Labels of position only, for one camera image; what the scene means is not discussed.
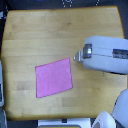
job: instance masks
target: floor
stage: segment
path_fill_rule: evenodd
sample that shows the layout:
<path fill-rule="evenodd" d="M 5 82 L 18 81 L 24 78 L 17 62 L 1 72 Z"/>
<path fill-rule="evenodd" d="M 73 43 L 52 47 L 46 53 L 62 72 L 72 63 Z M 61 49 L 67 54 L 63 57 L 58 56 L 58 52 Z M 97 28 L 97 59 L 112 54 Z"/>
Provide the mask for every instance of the floor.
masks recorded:
<path fill-rule="evenodd" d="M 54 1 L 51 0 L 50 1 L 51 3 L 48 3 L 46 2 L 46 0 L 44 0 L 44 2 L 46 3 L 46 5 L 44 4 L 42 8 L 63 8 L 64 7 L 61 0 L 54 0 Z M 96 4 L 97 4 L 97 0 L 79 0 L 79 1 L 74 0 L 71 6 L 76 8 L 76 7 L 95 6 Z M 17 8 L 15 7 L 15 9 L 33 9 L 32 5 L 28 8 L 27 6 L 25 6 L 26 4 L 24 5 L 22 3 L 20 6 L 19 5 L 17 6 Z M 128 39 L 128 1 L 127 0 L 100 0 L 98 3 L 98 6 L 105 6 L 105 5 L 106 6 L 108 5 L 118 6 L 119 13 L 121 15 L 122 24 L 123 24 L 124 35 L 125 35 L 125 38 Z M 2 44 L 2 36 L 3 36 L 3 30 L 4 30 L 4 24 L 5 24 L 7 12 L 8 11 L 7 11 L 5 3 L 2 0 L 0 0 L 0 47 Z M 36 128 L 38 121 L 8 121 L 7 124 L 8 124 L 8 128 L 15 128 L 15 127 Z"/>

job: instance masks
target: wooden table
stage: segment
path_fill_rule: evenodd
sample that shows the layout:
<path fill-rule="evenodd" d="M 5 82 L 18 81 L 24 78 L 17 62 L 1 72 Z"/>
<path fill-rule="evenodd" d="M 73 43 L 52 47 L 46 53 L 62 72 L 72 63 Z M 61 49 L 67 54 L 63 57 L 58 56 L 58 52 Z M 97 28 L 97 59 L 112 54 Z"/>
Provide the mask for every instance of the wooden table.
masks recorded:
<path fill-rule="evenodd" d="M 123 38 L 116 7 L 10 11 L 2 45 L 5 111 L 11 120 L 96 117 L 112 112 L 127 76 L 86 70 L 73 61 L 85 38 Z M 35 66 L 70 57 L 73 89 L 36 98 Z"/>

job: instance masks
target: wooden surface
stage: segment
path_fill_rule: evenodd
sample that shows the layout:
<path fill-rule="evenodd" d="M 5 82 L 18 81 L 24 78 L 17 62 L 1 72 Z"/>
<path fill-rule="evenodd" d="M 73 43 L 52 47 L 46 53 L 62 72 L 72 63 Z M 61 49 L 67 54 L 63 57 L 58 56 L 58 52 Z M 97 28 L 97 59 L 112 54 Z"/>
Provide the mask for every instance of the wooden surface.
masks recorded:
<path fill-rule="evenodd" d="M 5 111 L 11 120 L 96 117 L 112 112 L 127 76 L 86 70 L 73 61 L 86 37 L 123 38 L 116 7 L 11 11 L 8 13 L 2 65 Z M 73 89 L 36 98 L 35 66 L 70 57 Z"/>

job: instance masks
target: pink towel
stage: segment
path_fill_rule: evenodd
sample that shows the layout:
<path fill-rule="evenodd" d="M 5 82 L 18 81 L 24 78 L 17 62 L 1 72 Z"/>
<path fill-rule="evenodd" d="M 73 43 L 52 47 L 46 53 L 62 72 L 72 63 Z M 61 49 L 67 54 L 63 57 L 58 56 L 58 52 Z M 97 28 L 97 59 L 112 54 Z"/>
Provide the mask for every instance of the pink towel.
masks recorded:
<path fill-rule="evenodd" d="M 36 67 L 36 97 L 45 97 L 72 88 L 70 59 Z"/>

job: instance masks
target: pink cloth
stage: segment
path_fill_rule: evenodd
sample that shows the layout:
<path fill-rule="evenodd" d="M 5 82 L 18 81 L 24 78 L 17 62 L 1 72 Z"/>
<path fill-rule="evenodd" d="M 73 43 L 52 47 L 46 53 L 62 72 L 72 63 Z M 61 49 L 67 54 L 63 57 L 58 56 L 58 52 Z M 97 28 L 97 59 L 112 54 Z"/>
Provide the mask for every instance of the pink cloth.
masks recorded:
<path fill-rule="evenodd" d="M 70 59 L 36 67 L 36 97 L 45 97 L 72 88 Z"/>

